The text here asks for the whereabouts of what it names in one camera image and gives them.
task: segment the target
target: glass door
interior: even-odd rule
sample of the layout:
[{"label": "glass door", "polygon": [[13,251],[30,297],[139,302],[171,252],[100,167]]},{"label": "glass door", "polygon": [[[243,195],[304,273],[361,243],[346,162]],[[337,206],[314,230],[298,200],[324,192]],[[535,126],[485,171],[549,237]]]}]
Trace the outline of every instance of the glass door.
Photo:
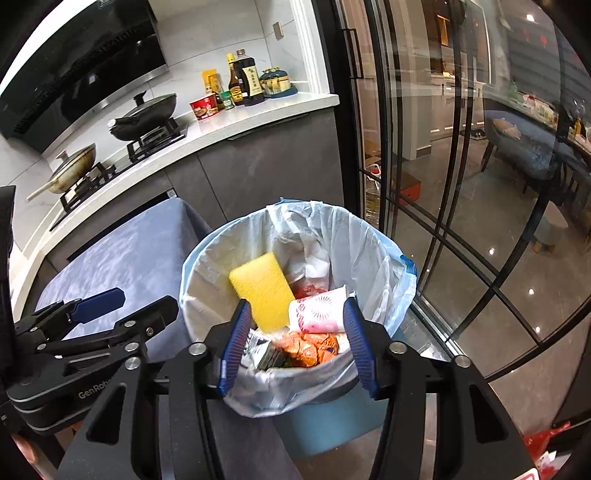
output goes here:
[{"label": "glass door", "polygon": [[334,5],[360,215],[415,262],[439,348],[500,378],[591,308],[587,68],[532,0]]}]

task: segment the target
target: yellow sponge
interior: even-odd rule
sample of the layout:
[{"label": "yellow sponge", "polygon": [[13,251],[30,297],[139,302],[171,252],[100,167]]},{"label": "yellow sponge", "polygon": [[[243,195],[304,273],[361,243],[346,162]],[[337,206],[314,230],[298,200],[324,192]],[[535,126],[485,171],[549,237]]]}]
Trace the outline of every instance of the yellow sponge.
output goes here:
[{"label": "yellow sponge", "polygon": [[273,252],[230,272],[230,283],[252,307],[254,321],[263,332],[289,325],[288,308],[295,300]]}]

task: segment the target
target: kitchen cabinet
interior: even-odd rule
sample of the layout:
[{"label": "kitchen cabinet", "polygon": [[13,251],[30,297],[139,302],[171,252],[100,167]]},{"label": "kitchen cabinet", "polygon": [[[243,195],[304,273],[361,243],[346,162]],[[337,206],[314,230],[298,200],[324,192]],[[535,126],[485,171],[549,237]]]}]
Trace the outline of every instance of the kitchen cabinet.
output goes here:
[{"label": "kitchen cabinet", "polygon": [[205,176],[197,152],[164,170],[177,196],[193,207],[211,228],[215,230],[226,223],[226,217]]},{"label": "kitchen cabinet", "polygon": [[166,172],[156,172],[84,220],[51,250],[47,259],[58,272],[63,270],[76,256],[117,226],[166,198],[172,188]]},{"label": "kitchen cabinet", "polygon": [[244,132],[198,155],[227,220],[280,197],[343,205],[332,108]]},{"label": "kitchen cabinet", "polygon": [[25,302],[25,306],[22,310],[22,317],[26,315],[31,315],[35,313],[37,309],[37,302],[39,298],[41,298],[41,294],[47,284],[53,280],[53,278],[57,275],[57,270],[53,267],[49,261],[44,258],[41,262],[41,266],[37,271],[37,276],[35,280],[33,280],[33,284],[31,286],[31,290],[29,290],[29,295],[27,297],[27,301]]},{"label": "kitchen cabinet", "polygon": [[[431,76],[431,141],[451,137],[453,133],[453,115],[455,107],[455,81],[444,76]],[[484,112],[482,103],[481,82],[474,82],[474,103],[472,112],[472,128],[484,128]],[[467,82],[462,82],[462,126],[466,117]]]}]

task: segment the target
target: white wall tile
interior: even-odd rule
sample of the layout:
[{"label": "white wall tile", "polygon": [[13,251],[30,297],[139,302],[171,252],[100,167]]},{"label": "white wall tile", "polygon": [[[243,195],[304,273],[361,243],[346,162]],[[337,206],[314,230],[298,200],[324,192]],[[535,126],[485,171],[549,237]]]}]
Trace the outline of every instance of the white wall tile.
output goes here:
[{"label": "white wall tile", "polygon": [[255,59],[259,74],[263,69],[271,66],[267,44],[263,38],[229,45],[219,48],[192,59],[182,61],[170,67],[170,72],[154,80],[150,80],[150,86],[155,96],[165,95],[166,93],[177,94],[177,107],[174,116],[179,116],[190,112],[190,102],[197,100],[205,95],[205,85],[201,72],[209,69],[217,69],[222,77],[224,88],[228,87],[230,82],[230,71],[226,61],[226,53],[233,52],[239,48],[244,48],[247,55]]},{"label": "white wall tile", "polygon": [[286,25],[294,19],[290,0],[255,0],[265,36],[273,33],[273,23]]},{"label": "white wall tile", "polygon": [[24,142],[0,135],[0,186],[10,184],[41,158]]},{"label": "white wall tile", "polygon": [[263,38],[254,0],[219,0],[158,23],[168,65],[221,47]]},{"label": "white wall tile", "polygon": [[43,192],[32,201],[27,201],[27,196],[47,182],[50,177],[49,165],[46,161],[39,160],[12,182],[17,187],[12,230],[14,232],[14,242],[21,250],[51,207],[59,200],[58,195]]},{"label": "white wall tile", "polygon": [[284,37],[280,40],[275,38],[274,33],[265,38],[271,64],[285,70],[291,80],[306,81],[306,65],[297,36],[296,23],[291,21],[283,26],[283,34]]},{"label": "white wall tile", "polygon": [[146,90],[144,100],[150,100],[154,97],[149,84],[146,82],[132,92],[127,93],[114,103],[103,108],[91,120],[82,125],[78,130],[66,138],[55,150],[46,155],[50,168],[55,171],[60,166],[61,160],[56,160],[56,155],[62,150],[67,150],[68,155],[90,144],[96,144],[96,161],[109,158],[122,148],[125,148],[127,142],[116,139],[109,132],[107,123],[112,118],[124,116],[135,107],[134,95]]},{"label": "white wall tile", "polygon": [[148,0],[159,21],[216,1],[219,0]]}]

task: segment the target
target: snack wrapper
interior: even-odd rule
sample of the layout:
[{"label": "snack wrapper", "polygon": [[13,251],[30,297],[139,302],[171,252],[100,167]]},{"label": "snack wrapper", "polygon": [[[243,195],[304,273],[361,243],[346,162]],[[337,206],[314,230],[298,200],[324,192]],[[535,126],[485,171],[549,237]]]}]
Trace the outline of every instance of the snack wrapper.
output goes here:
[{"label": "snack wrapper", "polygon": [[294,367],[314,367],[329,362],[339,353],[339,343],[331,333],[289,332],[274,343],[291,357]]}]

